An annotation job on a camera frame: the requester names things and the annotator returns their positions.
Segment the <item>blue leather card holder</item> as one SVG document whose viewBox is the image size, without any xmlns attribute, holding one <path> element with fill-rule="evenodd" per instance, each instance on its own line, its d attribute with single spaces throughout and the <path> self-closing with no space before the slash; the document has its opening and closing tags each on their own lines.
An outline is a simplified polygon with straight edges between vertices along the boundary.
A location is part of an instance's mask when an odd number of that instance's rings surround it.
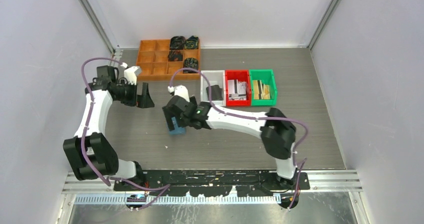
<svg viewBox="0 0 424 224">
<path fill-rule="evenodd" d="M 170 135 L 184 135 L 186 133 L 185 127 L 175 126 L 174 130 L 169 130 Z"/>
</svg>

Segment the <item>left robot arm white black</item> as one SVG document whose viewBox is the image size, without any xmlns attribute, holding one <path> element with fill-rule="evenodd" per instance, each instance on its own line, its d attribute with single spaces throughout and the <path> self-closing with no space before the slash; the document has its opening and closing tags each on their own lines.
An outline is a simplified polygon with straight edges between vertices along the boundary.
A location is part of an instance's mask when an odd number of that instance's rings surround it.
<svg viewBox="0 0 424 224">
<path fill-rule="evenodd" d="M 126 179 L 133 190 L 141 190 L 146 177 L 136 161 L 125 161 L 118 157 L 105 137 L 107 117 L 114 101 L 137 108 L 153 108 L 148 84 L 142 84 L 138 94 L 137 76 L 142 72 L 138 66 L 131 66 L 118 77 L 118 69 L 112 66 L 97 67 L 97 76 L 89 82 L 86 90 L 86 106 L 81 124 L 74 137 L 63 142 L 63 150 L 75 177 L 79 181 L 103 177 Z"/>
</svg>

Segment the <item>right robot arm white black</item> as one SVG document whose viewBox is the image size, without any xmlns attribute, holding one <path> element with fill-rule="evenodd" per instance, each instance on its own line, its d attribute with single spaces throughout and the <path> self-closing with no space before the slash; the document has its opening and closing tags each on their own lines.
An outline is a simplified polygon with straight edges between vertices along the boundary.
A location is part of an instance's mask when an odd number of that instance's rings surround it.
<svg viewBox="0 0 424 224">
<path fill-rule="evenodd" d="M 179 127 L 230 130 L 260 139 L 266 153 L 275 159 L 279 186 L 288 190 L 297 183 L 294 163 L 296 127 L 279 109 L 240 111 L 209 101 L 196 103 L 193 98 L 186 100 L 174 95 L 162 110 L 170 130 L 174 130 L 172 119 L 175 119 Z"/>
</svg>

